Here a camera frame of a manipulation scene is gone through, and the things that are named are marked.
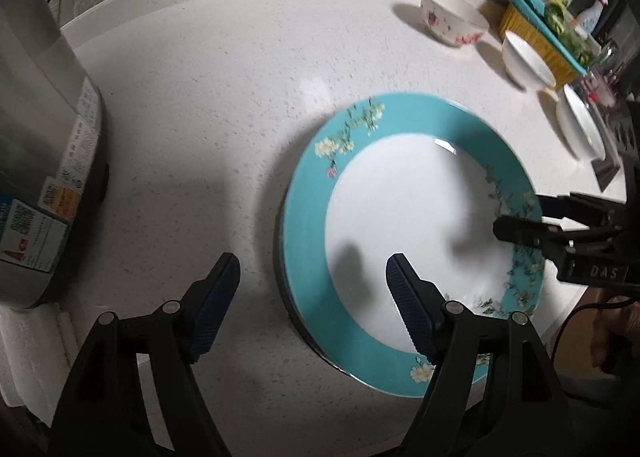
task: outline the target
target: product label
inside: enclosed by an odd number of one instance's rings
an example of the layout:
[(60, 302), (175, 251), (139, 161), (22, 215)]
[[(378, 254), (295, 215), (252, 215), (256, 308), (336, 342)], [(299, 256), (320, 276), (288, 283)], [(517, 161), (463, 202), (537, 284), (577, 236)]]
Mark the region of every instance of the product label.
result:
[(12, 196), (0, 196), (0, 261), (48, 273), (65, 238), (66, 224)]
[(53, 177), (47, 177), (40, 192), (38, 207), (72, 222), (78, 211), (80, 198), (80, 194), (69, 186)]
[(56, 179), (80, 195), (84, 191), (86, 178), (91, 170), (97, 142), (98, 133), (83, 117), (77, 116), (65, 153), (60, 160)]
[(80, 91), (80, 97), (78, 98), (78, 104), (76, 104), (76, 112), (84, 117), (94, 129), (98, 130), (100, 96), (86, 76), (82, 81), (82, 89)]

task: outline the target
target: yellow basket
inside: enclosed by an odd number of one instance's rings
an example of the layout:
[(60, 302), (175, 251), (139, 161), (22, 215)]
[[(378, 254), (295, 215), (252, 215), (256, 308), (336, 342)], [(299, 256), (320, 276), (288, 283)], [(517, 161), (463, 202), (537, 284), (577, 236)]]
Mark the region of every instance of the yellow basket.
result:
[(509, 4), (498, 27), (498, 34), (502, 40), (507, 31), (516, 33), (536, 50), (553, 72), (556, 78), (555, 88), (562, 87), (578, 77), (578, 72), (564, 59), (564, 56), (513, 7), (513, 4)]

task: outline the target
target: teal floral plate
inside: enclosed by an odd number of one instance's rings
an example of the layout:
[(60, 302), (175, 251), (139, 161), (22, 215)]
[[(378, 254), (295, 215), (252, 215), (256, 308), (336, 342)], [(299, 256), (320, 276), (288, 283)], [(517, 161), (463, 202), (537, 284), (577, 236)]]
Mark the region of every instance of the teal floral plate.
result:
[[(356, 103), (316, 134), (291, 180), (280, 239), (286, 302), (338, 369), (422, 397), (433, 366), (386, 287), (386, 260), (404, 253), (423, 280), (476, 313), (532, 315), (544, 260), (494, 237), (504, 214), (541, 219), (524, 168), (487, 123), (424, 94)], [(478, 358), (474, 380), (487, 363)]]

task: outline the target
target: bowl rim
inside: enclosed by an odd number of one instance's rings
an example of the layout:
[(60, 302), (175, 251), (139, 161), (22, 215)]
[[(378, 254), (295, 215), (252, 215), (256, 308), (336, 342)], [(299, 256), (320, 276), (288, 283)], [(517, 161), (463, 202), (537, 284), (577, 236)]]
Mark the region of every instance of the bowl rim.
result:
[(477, 27), (478, 29), (483, 30), (484, 32), (489, 30), (489, 21), (487, 20), (487, 18), (485, 18), (482, 13), (480, 11), (478, 11), (473, 5), (471, 5), (469, 2), (467, 2), (466, 0), (458, 0), (459, 2), (462, 2), (463, 5), (466, 5), (470, 10), (472, 10), (473, 12), (475, 12), (483, 21), (484, 24), (480, 25), (477, 24), (476, 22), (472, 22), (471, 20), (464, 18), (463, 16), (460, 16), (459, 14), (453, 12), (450, 9), (447, 9), (446, 7), (444, 7), (442, 4), (439, 4), (438, 2), (436, 2), (435, 0), (430, 0), (433, 5), (435, 5), (436, 7), (441, 8), (442, 10), (448, 12), (449, 14), (452, 14), (453, 16), (455, 16), (458, 20), (463, 21), (464, 23), (468, 23), (469, 25), (472, 25), (473, 27)]
[[(607, 151), (604, 148), (604, 141), (602, 140), (600, 130), (598, 129), (595, 120), (593, 119), (593, 117), (591, 117), (591, 113), (587, 107), (587, 104), (582, 101), (582, 98), (569, 84), (566, 84), (564, 87), (562, 87), (562, 97), (564, 101), (566, 101), (569, 109), (571, 109), (572, 114), (574, 114), (575, 119), (577, 120), (578, 125), (580, 126), (580, 129), (584, 134), (584, 138), (587, 140), (587, 143), (593, 150), (593, 153), (597, 156), (598, 159), (604, 159), (607, 154)], [(574, 101), (574, 103), (579, 102), (580, 110), (576, 110), (577, 105), (572, 104), (572, 100)], [(591, 134), (587, 130), (587, 127), (591, 126), (596, 132), (595, 135)]]
[[(556, 81), (556, 77), (554, 76), (553, 71), (551, 70), (549, 65), (546, 64), (542, 56), (538, 54), (538, 51), (536, 51), (522, 36), (517, 35), (513, 31), (506, 31), (504, 34), (504, 39), (507, 42), (509, 42), (509, 44), (514, 49), (516, 49), (518, 56), (520, 56), (524, 60), (524, 62), (529, 66), (529, 68), (535, 72), (536, 76), (539, 77), (548, 88), (553, 88), (556, 86), (558, 82)], [(540, 59), (540, 62), (542, 63), (542, 65), (545, 67), (546, 72), (544, 73), (540, 72), (537, 66), (532, 65), (530, 62), (528, 62), (526, 58), (522, 55), (520, 47), (524, 47), (524, 49), (529, 50), (531, 53), (536, 55)]]

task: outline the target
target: countertop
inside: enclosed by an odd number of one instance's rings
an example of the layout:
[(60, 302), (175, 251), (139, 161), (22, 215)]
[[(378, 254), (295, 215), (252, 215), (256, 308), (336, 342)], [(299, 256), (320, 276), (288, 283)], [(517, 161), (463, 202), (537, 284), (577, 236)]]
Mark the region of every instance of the countertop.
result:
[[(418, 408), (324, 363), (278, 295), (276, 212), (329, 116), (381, 92), (437, 94), (489, 122), (538, 193), (599, 194), (590, 166), (556, 132), (551, 97), (508, 80), (495, 36), (448, 48), (425, 34), (418, 8), (419, 0), (107, 0), (63, 29), (106, 102), (111, 163), (90, 255), (63, 308), (82, 340), (99, 313), (150, 313), (221, 252), (238, 255), (238, 293), (193, 367), (234, 455), (370, 455), (397, 444)], [(622, 177), (605, 195), (625, 198)], [(534, 316), (542, 335), (583, 291), (554, 275), (547, 263)], [(141, 374), (167, 444), (148, 363)]]

